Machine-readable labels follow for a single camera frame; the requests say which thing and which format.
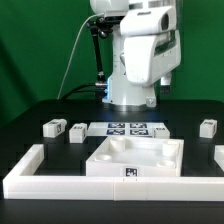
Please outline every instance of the black table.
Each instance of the black table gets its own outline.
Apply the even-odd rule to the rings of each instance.
[[[43,138],[42,125],[68,121],[64,134]],[[182,176],[224,176],[214,161],[215,145],[224,145],[224,104],[216,101],[161,101],[144,112],[104,109],[92,100],[39,102],[0,131],[1,181],[33,144],[45,145],[45,160],[35,175],[85,175],[85,161],[105,137],[70,144],[74,123],[163,122],[171,138],[184,139]],[[204,119],[218,121],[213,139],[199,138]],[[224,202],[4,200],[0,223],[223,223]]]

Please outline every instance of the small white block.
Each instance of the small white block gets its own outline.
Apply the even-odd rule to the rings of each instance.
[[[161,127],[154,127],[153,128],[153,138],[169,139],[170,138],[170,132],[166,128],[165,125],[163,125]]]
[[[201,138],[213,138],[217,131],[217,121],[216,120],[204,120],[200,125],[199,136]]]
[[[83,143],[87,135],[87,124],[74,124],[69,131],[70,143]]]
[[[55,138],[65,131],[67,121],[64,119],[54,119],[43,125],[43,136]]]

